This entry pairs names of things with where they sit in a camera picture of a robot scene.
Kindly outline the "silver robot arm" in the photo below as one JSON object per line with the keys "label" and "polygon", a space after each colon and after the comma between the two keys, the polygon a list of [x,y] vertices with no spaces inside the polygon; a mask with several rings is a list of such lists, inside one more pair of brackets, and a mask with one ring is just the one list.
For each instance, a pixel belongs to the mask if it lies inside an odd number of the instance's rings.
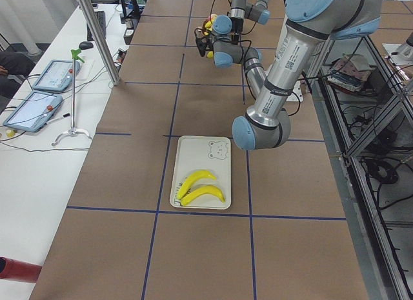
{"label": "silver robot arm", "polygon": [[267,24],[270,18],[268,2],[270,0],[232,0],[230,19],[232,22],[231,40],[236,45],[243,34],[243,23],[249,19],[261,25]]}
{"label": "silver robot arm", "polygon": [[236,45],[231,31],[240,33],[250,12],[250,19],[265,24],[269,12],[260,0],[249,5],[246,0],[233,0],[230,17],[219,15],[208,36],[212,42],[217,67],[243,64],[245,76],[256,96],[244,116],[234,119],[232,136],[242,150],[275,148],[290,135],[290,118],[284,104],[293,92],[315,47],[327,39],[342,40],[363,37],[379,26],[382,0],[285,0],[285,37],[277,48],[269,71],[265,71],[259,52],[252,47]]}

